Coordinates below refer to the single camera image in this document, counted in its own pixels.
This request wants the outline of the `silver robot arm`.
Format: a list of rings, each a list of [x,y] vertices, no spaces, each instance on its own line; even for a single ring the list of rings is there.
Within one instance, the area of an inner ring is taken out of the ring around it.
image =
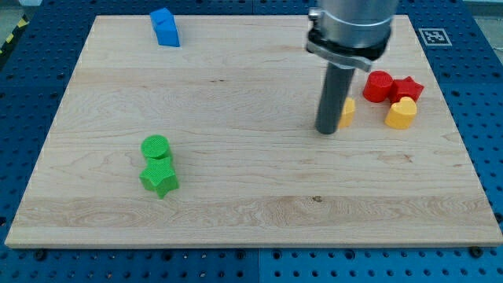
[[[367,72],[387,47],[397,7],[398,0],[321,0],[308,10],[306,50]]]

